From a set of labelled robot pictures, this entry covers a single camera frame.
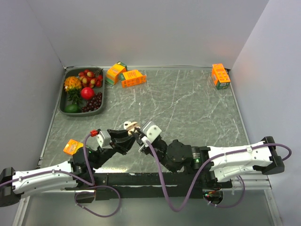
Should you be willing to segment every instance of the gray marble surface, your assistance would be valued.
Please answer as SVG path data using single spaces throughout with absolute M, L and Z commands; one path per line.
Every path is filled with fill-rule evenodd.
M 217 90 L 211 70 L 140 70 L 147 83 L 134 87 L 105 88 L 105 106 L 99 115 L 73 118 L 58 109 L 50 131 L 42 167 L 70 158 L 63 152 L 69 139 L 83 141 L 92 129 L 122 129 L 125 121 L 148 120 L 162 129 L 169 144 L 178 139 L 193 146 L 237 146 L 247 144 L 231 89 Z M 97 141 L 87 143 L 96 148 Z M 153 157 L 138 153 L 135 144 L 127 155 L 115 154 L 101 172 L 157 172 Z

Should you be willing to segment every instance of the orange packaging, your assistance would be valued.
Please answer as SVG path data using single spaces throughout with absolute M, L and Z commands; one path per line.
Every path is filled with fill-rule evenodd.
M 74 155 L 77 152 L 77 150 L 79 150 L 83 146 L 84 146 L 83 143 L 71 139 L 66 144 L 64 148 L 64 152 L 70 155 Z
M 225 89 L 230 85 L 230 78 L 222 64 L 212 65 L 212 79 L 217 89 Z
M 119 77 L 123 88 L 146 82 L 146 75 L 141 74 L 138 70 L 123 72 Z
M 119 81 L 119 75 L 127 71 L 127 66 L 122 62 L 117 62 L 108 71 L 105 82 L 110 86 L 115 85 Z

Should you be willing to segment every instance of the green tray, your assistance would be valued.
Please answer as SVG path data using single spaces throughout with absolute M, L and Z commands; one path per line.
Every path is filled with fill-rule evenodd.
M 96 72 L 99 68 L 97 68 L 97 67 L 81 67 L 81 68 L 74 68 L 74 69 L 71 69 L 69 71 L 66 71 L 63 83 L 64 83 L 65 79 L 68 78 L 68 77 L 71 77 L 71 76 L 78 77 L 78 74 L 80 72 L 84 71 L 85 69 L 89 69 L 92 72 Z M 64 85 L 62 85 L 61 94 L 60 94 L 60 103 L 59 103 L 60 112 L 62 114 L 68 115 L 70 117 L 85 117 L 85 116 L 100 114 L 101 111 L 102 111 L 102 108 L 103 108 L 103 104 L 104 104 L 103 100 L 104 100 L 105 75 L 103 74 L 103 70 L 101 72 L 101 75 L 103 76 L 103 85 L 101 87 L 94 87 L 93 88 L 95 93 L 102 92 L 102 94 L 103 94 L 102 105 L 100 105 L 100 107 L 97 110 L 91 111 L 91 112 L 82 112 L 82 113 L 67 113 L 67 112 L 64 112 L 65 107 L 70 105 L 71 101 L 68 101 L 69 95 L 65 92 Z M 82 108 L 82 107 L 85 106 L 85 104 L 86 104 L 86 101 L 83 100 L 82 104 L 80 104 L 79 106 Z

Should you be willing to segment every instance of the green label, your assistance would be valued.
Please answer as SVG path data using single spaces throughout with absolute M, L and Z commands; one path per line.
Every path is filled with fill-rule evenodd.
M 124 66 L 124 67 L 126 68 L 126 70 L 127 70 L 127 66 L 126 66 L 124 63 L 122 63 L 122 62 L 118 61 L 118 62 L 117 62 L 117 64 L 118 64 L 118 65 L 122 65 L 122 66 Z
M 124 75 L 123 75 L 123 73 L 121 73 L 119 75 L 119 79 L 120 79 L 120 81 L 125 81 L 126 80 L 125 77 L 124 77 Z

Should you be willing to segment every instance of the white wall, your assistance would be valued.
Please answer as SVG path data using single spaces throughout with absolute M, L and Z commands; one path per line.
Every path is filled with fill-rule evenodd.
M 268 0 L 28 0 L 64 66 L 231 68 Z
M 286 226 L 301 225 L 300 8 L 270 0 L 230 73 L 250 140 L 273 136 L 293 150 L 285 173 L 269 177 Z
M 33 169 L 45 141 L 63 67 L 28 3 L 0 1 L 0 172 Z M 18 205 L 0 208 L 11 225 Z

